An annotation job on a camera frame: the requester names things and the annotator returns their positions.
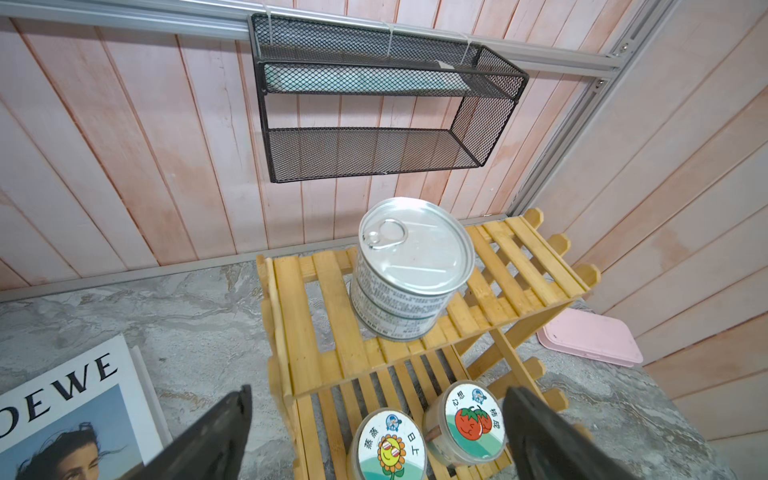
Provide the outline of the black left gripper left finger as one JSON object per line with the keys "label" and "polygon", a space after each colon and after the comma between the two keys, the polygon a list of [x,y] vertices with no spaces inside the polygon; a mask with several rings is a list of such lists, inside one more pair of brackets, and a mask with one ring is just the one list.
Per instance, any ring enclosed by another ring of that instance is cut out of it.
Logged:
{"label": "black left gripper left finger", "polygon": [[226,394],[169,445],[162,444],[146,398],[130,393],[127,413],[141,463],[125,479],[236,479],[252,422],[252,391]]}

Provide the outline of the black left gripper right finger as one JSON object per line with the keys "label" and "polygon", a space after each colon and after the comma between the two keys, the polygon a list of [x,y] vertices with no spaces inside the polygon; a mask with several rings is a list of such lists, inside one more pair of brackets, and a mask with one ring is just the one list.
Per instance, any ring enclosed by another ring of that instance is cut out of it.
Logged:
{"label": "black left gripper right finger", "polygon": [[634,477],[527,388],[509,387],[502,410],[520,479]]}

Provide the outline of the strawberry label seed jar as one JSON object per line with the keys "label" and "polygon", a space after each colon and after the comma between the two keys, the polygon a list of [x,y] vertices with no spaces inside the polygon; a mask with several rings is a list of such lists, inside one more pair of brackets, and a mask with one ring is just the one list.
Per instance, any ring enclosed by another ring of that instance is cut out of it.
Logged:
{"label": "strawberry label seed jar", "polygon": [[422,433],[430,453],[451,468],[492,462],[507,443],[501,405],[468,380],[452,384],[429,405]]}

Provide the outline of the sunflower label seed jar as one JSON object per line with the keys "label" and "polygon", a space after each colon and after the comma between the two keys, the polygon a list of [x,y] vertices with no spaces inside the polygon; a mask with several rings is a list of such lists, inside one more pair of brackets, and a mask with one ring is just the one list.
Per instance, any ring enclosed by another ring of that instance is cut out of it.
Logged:
{"label": "sunflower label seed jar", "polygon": [[427,449],[420,427],[404,412],[381,408],[358,427],[347,458],[356,480],[427,478]]}

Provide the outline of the white label tin can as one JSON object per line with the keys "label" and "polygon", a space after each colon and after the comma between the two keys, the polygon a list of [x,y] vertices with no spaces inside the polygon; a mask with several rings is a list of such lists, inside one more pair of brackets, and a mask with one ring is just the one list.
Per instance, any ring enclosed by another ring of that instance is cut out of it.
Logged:
{"label": "white label tin can", "polygon": [[383,200],[359,225],[349,286],[353,311],[384,339],[422,338],[474,267],[469,234],[450,213],[418,198]]}

